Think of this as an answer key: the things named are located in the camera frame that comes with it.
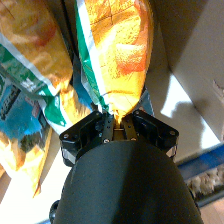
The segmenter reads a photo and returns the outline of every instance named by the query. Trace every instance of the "floor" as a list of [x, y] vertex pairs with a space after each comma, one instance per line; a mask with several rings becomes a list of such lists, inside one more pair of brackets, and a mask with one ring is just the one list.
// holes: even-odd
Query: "floor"
[[224, 224], [224, 199], [201, 209], [204, 224]]

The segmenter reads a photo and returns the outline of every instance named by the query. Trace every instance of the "plastic packaging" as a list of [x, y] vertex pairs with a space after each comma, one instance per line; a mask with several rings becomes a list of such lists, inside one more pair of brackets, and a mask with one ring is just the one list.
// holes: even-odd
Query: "plastic packaging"
[[11, 178], [20, 177], [31, 197], [39, 190], [51, 132], [38, 102], [0, 75], [0, 164]]
[[150, 62], [149, 2], [76, 0], [75, 9], [80, 59], [91, 87], [86, 89], [120, 120], [139, 102]]
[[72, 63], [45, 2], [2, 0], [0, 16], [0, 63], [6, 76], [39, 101], [58, 134], [88, 115], [69, 86]]

